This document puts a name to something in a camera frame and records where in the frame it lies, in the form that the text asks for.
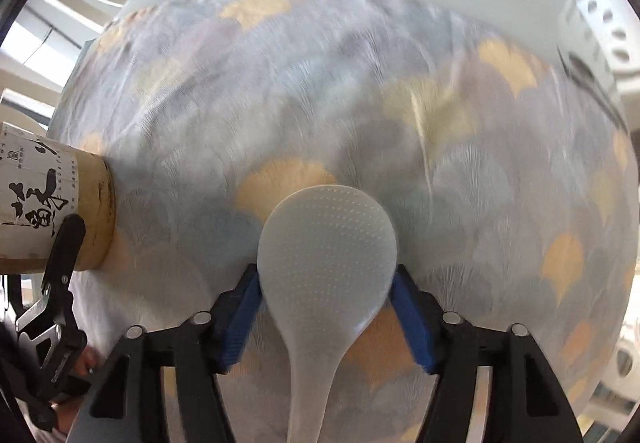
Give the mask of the person's hand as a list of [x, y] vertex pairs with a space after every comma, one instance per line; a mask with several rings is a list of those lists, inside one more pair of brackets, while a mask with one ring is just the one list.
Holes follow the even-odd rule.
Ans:
[[52, 403], [56, 415], [56, 424], [51, 432], [53, 442], [66, 441], [88, 392], [89, 382], [102, 362], [101, 354], [91, 345], [87, 345], [81, 352], [67, 380], [70, 391]]

